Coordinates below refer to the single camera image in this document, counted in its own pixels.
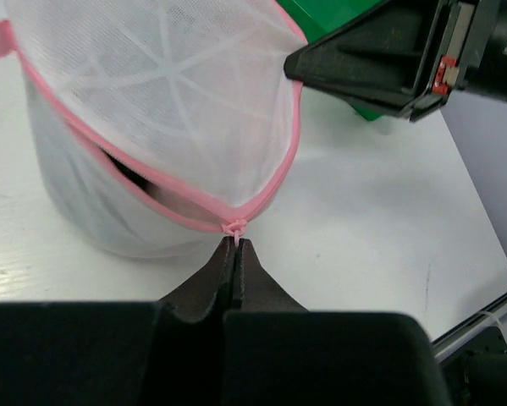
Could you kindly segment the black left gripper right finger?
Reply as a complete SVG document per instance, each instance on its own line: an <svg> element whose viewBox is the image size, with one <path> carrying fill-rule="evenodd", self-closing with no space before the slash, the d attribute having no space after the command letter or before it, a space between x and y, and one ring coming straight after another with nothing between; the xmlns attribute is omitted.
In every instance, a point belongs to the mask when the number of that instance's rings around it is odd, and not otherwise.
<svg viewBox="0 0 507 406"><path fill-rule="evenodd" d="M258 299L259 265L240 243L240 309L223 318L225 405L448 405L433 346L412 317L389 312L276 312Z"/></svg>

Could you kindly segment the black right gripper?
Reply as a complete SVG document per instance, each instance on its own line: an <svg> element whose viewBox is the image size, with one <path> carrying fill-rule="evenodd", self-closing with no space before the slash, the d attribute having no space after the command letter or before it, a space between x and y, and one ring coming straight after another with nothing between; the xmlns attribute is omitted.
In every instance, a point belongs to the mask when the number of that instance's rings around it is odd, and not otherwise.
<svg viewBox="0 0 507 406"><path fill-rule="evenodd" d="M284 73L411 122L454 92L507 103L507 1L382 1L290 54Z"/></svg>

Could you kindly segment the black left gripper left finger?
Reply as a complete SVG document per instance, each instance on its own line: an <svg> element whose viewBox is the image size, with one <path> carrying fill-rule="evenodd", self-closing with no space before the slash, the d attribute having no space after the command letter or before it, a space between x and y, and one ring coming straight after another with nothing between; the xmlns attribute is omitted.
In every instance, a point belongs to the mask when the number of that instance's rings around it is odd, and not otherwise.
<svg viewBox="0 0 507 406"><path fill-rule="evenodd" d="M146 302L0 303L0 405L218 405L235 244Z"/></svg>

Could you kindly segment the pink bra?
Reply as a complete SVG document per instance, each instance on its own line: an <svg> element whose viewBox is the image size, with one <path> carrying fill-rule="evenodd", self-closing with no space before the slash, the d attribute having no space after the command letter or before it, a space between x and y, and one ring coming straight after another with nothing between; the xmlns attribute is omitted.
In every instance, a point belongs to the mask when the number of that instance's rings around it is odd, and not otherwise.
<svg viewBox="0 0 507 406"><path fill-rule="evenodd" d="M154 184L147 178L142 177L123 163L116 160L114 157L104 152L110 162L132 183L143 190L145 195L148 195L153 200L158 202L161 206L171 211L176 215L187 217L199 222L220 223L221 219L211 212L206 211L196 203L191 202L168 189L162 188Z"/></svg>

